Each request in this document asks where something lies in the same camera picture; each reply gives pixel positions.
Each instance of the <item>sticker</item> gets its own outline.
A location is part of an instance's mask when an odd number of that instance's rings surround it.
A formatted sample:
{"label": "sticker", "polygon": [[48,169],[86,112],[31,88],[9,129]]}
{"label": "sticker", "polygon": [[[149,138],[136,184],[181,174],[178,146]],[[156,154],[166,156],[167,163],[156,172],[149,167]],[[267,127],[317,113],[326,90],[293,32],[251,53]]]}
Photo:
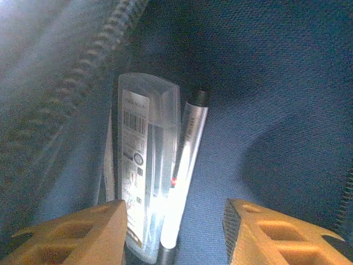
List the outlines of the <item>sticker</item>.
{"label": "sticker", "polygon": [[122,90],[122,199],[127,208],[127,233],[142,247],[149,99]]}

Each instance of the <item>blue fabric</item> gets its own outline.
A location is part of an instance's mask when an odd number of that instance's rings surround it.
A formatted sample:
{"label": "blue fabric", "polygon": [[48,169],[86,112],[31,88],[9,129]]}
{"label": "blue fabric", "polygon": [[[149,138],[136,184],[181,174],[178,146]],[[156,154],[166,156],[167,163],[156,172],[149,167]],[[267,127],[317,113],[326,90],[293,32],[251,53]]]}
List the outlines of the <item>blue fabric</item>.
{"label": "blue fabric", "polygon": [[184,100],[195,80],[212,89],[177,264],[226,264],[226,198],[331,228],[353,156],[351,7],[159,1],[147,9],[131,70],[180,84]]}
{"label": "blue fabric", "polygon": [[[38,98],[50,93],[72,67],[106,21],[113,4],[113,0],[0,2],[0,140],[19,122],[19,116],[38,107]],[[92,97],[82,112],[66,125],[54,148],[43,152],[50,158],[55,156],[57,147],[54,163],[48,158],[40,164],[40,169],[46,167],[41,173],[24,175],[12,183],[7,183],[6,172],[1,172],[2,242],[31,222],[46,221],[97,203],[111,76],[96,82],[91,89]],[[53,168],[62,169],[60,181],[46,174]]]}

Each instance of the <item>clear plastic case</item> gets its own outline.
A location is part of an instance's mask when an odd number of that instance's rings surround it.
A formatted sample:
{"label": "clear plastic case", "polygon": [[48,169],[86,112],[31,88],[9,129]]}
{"label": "clear plastic case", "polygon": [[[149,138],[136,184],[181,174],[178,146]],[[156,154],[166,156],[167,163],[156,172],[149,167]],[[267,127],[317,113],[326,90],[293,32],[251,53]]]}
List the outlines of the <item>clear plastic case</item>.
{"label": "clear plastic case", "polygon": [[157,261],[180,130],[179,86],[145,73],[118,83],[118,198],[128,214],[128,248]]}

